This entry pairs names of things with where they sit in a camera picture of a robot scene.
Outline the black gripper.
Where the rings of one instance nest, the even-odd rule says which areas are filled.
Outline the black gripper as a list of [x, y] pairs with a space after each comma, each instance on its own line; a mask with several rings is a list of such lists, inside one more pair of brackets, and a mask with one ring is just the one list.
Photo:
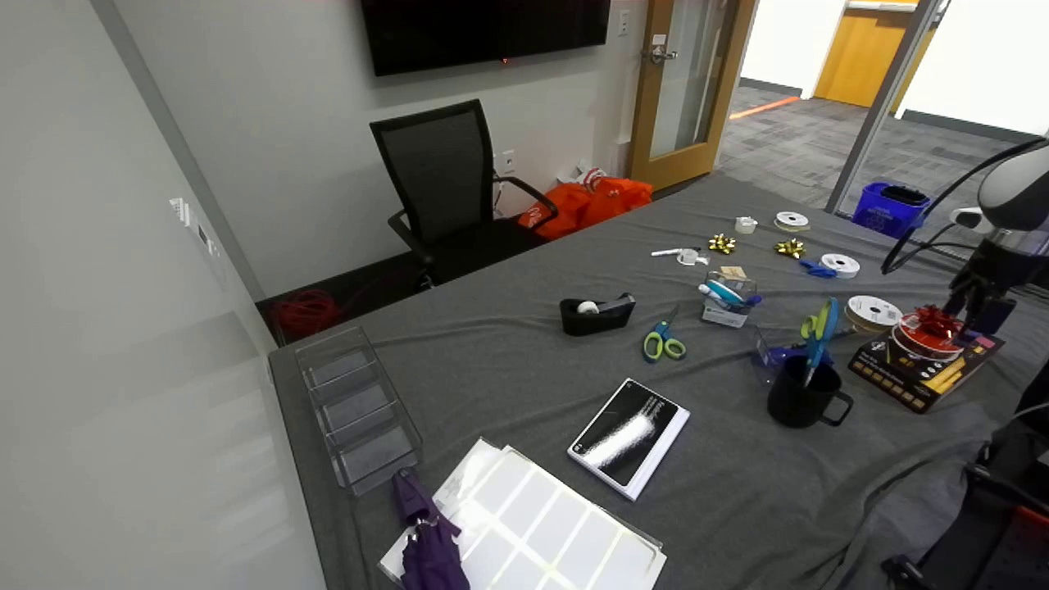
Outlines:
[[962, 268], [949, 281], [943, 310], [960, 317], [967, 331], [995, 333], [1014, 316], [1015, 301], [989, 279]]

